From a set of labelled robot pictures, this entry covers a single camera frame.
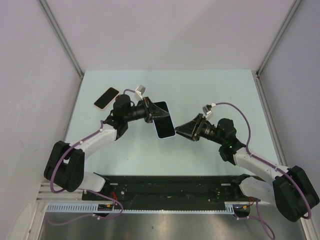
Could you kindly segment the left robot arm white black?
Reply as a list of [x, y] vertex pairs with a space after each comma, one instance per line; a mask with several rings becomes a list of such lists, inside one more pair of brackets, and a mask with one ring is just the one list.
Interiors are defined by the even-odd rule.
[[118, 95], [109, 116], [100, 122], [98, 130], [73, 143], [60, 140], [54, 144], [43, 174], [50, 182], [50, 190], [55, 194], [86, 190], [93, 192], [100, 200], [107, 199], [111, 188], [105, 184], [106, 179], [86, 172], [85, 160], [121, 138], [129, 128], [129, 122], [143, 119], [150, 124], [169, 115], [149, 97], [143, 97], [133, 105], [127, 94]]

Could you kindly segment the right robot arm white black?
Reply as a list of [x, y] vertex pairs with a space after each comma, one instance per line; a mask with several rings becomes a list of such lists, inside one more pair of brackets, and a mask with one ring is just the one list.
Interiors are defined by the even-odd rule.
[[220, 144], [218, 151], [223, 161], [255, 174], [230, 188], [235, 200], [242, 201], [248, 196], [270, 203], [291, 222], [312, 217], [311, 210], [319, 204], [320, 198], [306, 172], [297, 165], [274, 164], [250, 152], [248, 146], [237, 139], [231, 119], [222, 118], [214, 126], [203, 114], [198, 114], [177, 126], [175, 132], [193, 142], [205, 138]]

